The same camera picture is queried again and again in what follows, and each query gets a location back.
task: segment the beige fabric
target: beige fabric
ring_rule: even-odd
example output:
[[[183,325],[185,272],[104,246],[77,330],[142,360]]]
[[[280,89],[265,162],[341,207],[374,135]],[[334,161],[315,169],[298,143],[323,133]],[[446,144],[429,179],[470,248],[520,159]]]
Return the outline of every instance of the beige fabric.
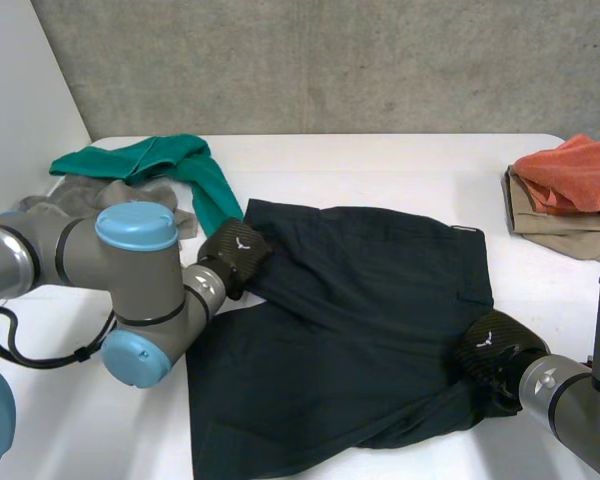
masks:
[[[600,215],[533,211],[522,180],[510,167],[503,182],[509,228],[527,240],[579,260],[600,261]]]
[[[194,238],[198,221],[193,213],[179,210],[178,199],[168,185],[153,190],[140,190],[122,180],[99,179],[80,175],[65,175],[64,181],[48,197],[26,197],[14,205],[14,210],[59,217],[87,218],[119,203],[156,202],[169,208],[175,217],[180,240]]]

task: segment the concrete wall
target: concrete wall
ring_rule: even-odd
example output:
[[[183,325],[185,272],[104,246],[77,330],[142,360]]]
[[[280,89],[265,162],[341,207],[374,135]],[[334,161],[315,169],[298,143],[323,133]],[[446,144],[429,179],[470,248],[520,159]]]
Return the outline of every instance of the concrete wall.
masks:
[[[33,0],[94,138],[600,138],[600,0]]]

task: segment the orange cloth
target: orange cloth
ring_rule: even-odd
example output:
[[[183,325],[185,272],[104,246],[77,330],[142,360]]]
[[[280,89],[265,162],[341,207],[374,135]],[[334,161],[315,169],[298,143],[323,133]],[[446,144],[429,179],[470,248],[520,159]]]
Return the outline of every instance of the orange cloth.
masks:
[[[536,212],[564,215],[600,212],[600,142],[576,135],[555,150],[543,150],[513,166]]]

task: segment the green cloth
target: green cloth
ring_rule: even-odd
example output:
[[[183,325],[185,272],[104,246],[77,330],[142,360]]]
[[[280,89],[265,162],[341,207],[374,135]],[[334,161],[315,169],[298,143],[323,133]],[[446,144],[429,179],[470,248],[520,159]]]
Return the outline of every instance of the green cloth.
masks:
[[[86,147],[53,162],[49,173],[116,178],[128,185],[158,176],[188,183],[193,190],[193,209],[207,236],[229,217],[243,219],[207,142],[193,135],[151,137],[117,150]]]

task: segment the black shorts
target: black shorts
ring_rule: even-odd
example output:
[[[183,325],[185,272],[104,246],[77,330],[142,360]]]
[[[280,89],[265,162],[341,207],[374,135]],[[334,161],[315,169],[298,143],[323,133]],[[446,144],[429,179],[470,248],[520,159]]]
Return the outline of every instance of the black shorts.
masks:
[[[265,298],[215,317],[187,355],[196,480],[296,474],[497,411],[452,351],[493,306],[482,232],[376,208],[252,200],[274,254]]]

